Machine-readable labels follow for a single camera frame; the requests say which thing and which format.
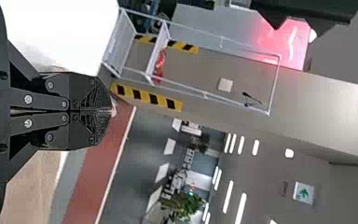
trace potted plant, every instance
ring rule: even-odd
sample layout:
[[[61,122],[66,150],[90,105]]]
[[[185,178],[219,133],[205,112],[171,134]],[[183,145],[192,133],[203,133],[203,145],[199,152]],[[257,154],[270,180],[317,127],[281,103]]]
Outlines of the potted plant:
[[[205,204],[205,201],[197,194],[190,195],[181,192],[175,194],[170,200],[161,199],[161,204],[165,207],[172,209],[169,216],[172,222],[176,221],[191,221],[191,216]]]

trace fluorescent light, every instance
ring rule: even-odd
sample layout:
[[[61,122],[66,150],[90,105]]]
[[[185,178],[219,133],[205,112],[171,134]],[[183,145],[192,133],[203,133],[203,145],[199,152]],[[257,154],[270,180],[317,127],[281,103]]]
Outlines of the fluorescent light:
[[[318,37],[318,34],[316,34],[316,32],[313,29],[310,29],[310,39],[308,42],[312,43],[312,41],[314,41],[317,37]]]
[[[235,218],[235,224],[241,224],[243,211],[245,210],[247,195],[243,193],[241,195],[240,206],[238,206],[237,217]]]
[[[206,204],[205,204],[204,214],[202,215],[202,221],[205,221],[205,220],[206,220],[206,216],[207,216],[207,214],[208,214],[208,210],[209,210],[209,204],[206,203]]]
[[[238,146],[238,154],[242,154],[243,143],[245,143],[245,137],[241,136],[240,145]]]
[[[216,184],[214,185],[214,190],[217,190],[219,188],[220,177],[222,177],[222,170],[219,169],[219,172],[217,172],[217,179]]]
[[[227,151],[228,151],[228,145],[229,145],[230,140],[231,140],[231,133],[228,134],[228,137],[226,140],[225,153],[227,153]]]
[[[258,152],[258,145],[260,145],[260,142],[256,139],[255,140],[255,144],[254,144],[254,148],[252,150],[252,155],[257,155],[257,152]]]
[[[211,219],[211,213],[208,213],[206,216],[205,224],[209,224],[209,220]]]
[[[288,159],[292,159],[295,156],[295,152],[292,149],[287,148],[286,151],[284,151],[284,156]]]
[[[219,173],[219,167],[218,167],[218,166],[216,166],[216,168],[214,168],[214,174],[213,174],[212,184],[215,184],[215,183],[216,183],[217,173]]]
[[[229,200],[231,198],[232,187],[234,187],[234,182],[232,180],[229,181],[228,189],[226,193],[225,203],[223,204],[223,213],[226,214],[228,210]]]
[[[232,154],[232,152],[234,151],[235,141],[237,141],[237,135],[236,134],[234,134],[232,136],[231,147],[229,148],[229,153],[230,154]]]

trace bolt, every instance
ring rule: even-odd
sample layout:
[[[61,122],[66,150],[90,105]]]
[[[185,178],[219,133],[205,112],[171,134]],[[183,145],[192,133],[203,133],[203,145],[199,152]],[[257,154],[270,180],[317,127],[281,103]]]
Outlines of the bolt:
[[[32,127],[32,121],[30,119],[26,119],[24,121],[25,128],[31,128]]]
[[[7,80],[7,79],[8,79],[8,74],[7,74],[7,72],[5,72],[5,71],[0,71],[0,78],[1,78],[2,80]]]
[[[7,151],[7,145],[6,144],[0,144],[0,152],[5,153]]]
[[[52,133],[49,133],[48,136],[46,136],[46,139],[48,140],[48,142],[52,142],[54,139],[54,135]]]
[[[90,78],[90,79],[89,79],[89,84],[90,84],[91,86],[95,85],[95,80],[94,80],[94,78]]]
[[[52,90],[54,88],[54,83],[51,81],[48,82],[48,88]]]
[[[26,96],[24,97],[24,101],[25,101],[25,103],[26,103],[27,105],[31,104],[33,100],[34,100],[34,99],[32,98],[31,95],[26,95]]]

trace emergency exit sign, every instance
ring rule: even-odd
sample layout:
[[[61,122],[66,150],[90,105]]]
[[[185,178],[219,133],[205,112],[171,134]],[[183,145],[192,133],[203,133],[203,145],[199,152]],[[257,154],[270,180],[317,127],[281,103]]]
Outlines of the emergency exit sign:
[[[302,203],[313,205],[315,187],[296,182],[293,199]]]

